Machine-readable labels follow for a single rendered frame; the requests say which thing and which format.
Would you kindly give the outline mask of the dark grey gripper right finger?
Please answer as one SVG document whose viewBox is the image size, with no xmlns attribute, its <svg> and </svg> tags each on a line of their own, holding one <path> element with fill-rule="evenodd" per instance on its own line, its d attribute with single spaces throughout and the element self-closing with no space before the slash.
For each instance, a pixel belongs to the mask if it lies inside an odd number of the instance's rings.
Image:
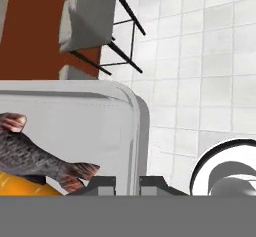
<svg viewBox="0 0 256 237">
<path fill-rule="evenodd" d="M 168 186 L 162 176 L 140 176 L 140 196 L 186 196 L 186 193 Z"/>
</svg>

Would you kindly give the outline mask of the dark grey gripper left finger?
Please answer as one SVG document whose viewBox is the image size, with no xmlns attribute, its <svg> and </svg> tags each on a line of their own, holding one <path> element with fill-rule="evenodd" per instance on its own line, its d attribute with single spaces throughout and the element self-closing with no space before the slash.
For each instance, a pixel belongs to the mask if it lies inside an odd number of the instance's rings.
<svg viewBox="0 0 256 237">
<path fill-rule="evenodd" d="M 85 196 L 115 196 L 116 177 L 115 176 L 95 176 L 87 186 L 72 192 L 72 195 Z"/>
</svg>

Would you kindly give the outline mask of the clear white tupperware container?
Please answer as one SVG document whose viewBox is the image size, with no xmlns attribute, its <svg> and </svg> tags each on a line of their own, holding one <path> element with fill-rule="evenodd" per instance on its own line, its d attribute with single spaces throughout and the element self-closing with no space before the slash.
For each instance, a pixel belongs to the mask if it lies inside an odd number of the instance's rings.
<svg viewBox="0 0 256 237">
<path fill-rule="evenodd" d="M 129 87 L 90 80 L 0 81 L 0 114 L 27 117 L 23 133 L 67 162 L 100 166 L 117 195 L 137 195 L 147 171 L 149 109 Z"/>
</svg>

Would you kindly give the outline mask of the grey raw fish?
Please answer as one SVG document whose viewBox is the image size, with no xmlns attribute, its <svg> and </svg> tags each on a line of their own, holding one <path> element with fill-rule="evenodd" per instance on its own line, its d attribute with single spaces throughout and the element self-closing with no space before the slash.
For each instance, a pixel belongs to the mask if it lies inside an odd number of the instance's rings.
<svg viewBox="0 0 256 237">
<path fill-rule="evenodd" d="M 46 178 L 55 180 L 68 193 L 84 187 L 100 166 L 93 163 L 64 161 L 36 145 L 23 128 L 25 115 L 0 114 L 0 170 L 44 185 Z"/>
</svg>

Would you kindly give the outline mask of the white and black round object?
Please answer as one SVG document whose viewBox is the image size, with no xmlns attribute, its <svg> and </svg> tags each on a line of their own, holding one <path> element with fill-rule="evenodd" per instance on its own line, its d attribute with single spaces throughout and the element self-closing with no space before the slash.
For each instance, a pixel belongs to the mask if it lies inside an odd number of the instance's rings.
<svg viewBox="0 0 256 237">
<path fill-rule="evenodd" d="M 189 190 L 192 196 L 256 196 L 256 140 L 230 139 L 205 151 Z"/>
</svg>

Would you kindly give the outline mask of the orange yellow food item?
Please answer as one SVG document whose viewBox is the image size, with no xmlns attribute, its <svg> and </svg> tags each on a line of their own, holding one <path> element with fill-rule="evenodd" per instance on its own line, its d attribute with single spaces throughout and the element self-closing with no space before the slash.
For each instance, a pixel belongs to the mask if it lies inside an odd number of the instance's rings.
<svg viewBox="0 0 256 237">
<path fill-rule="evenodd" d="M 61 196 L 51 185 L 40 185 L 0 171 L 0 196 Z"/>
</svg>

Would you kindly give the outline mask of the brown wooden counter panel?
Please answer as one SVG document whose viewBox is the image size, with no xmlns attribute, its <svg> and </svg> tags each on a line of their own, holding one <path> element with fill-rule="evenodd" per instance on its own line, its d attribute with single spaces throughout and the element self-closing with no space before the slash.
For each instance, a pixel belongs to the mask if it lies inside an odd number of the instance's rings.
<svg viewBox="0 0 256 237">
<path fill-rule="evenodd" d="M 65 65 L 97 78 L 99 70 L 59 52 L 65 0 L 0 0 L 0 80 L 56 80 Z"/>
</svg>

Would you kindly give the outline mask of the white chair with black legs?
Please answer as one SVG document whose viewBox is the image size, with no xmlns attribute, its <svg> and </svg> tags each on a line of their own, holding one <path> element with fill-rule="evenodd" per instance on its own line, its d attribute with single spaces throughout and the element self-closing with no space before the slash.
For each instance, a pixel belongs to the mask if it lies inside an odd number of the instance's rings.
<svg viewBox="0 0 256 237">
<path fill-rule="evenodd" d="M 139 73 L 142 73 L 142 70 L 132 59 L 132 51 L 130 55 L 126 55 L 114 43 L 113 27 L 123 22 L 126 23 L 126 20 L 114 22 L 116 1 L 120 2 L 130 16 L 129 22 L 133 23 L 133 36 L 135 28 L 138 28 L 143 35 L 146 35 L 144 28 L 126 0 L 65 0 L 60 21 L 59 51 L 61 53 L 68 52 L 111 76 L 111 73 L 104 69 L 104 65 L 96 64 L 80 53 L 81 49 L 107 45 L 123 59 L 121 64 L 129 64 Z"/>
</svg>

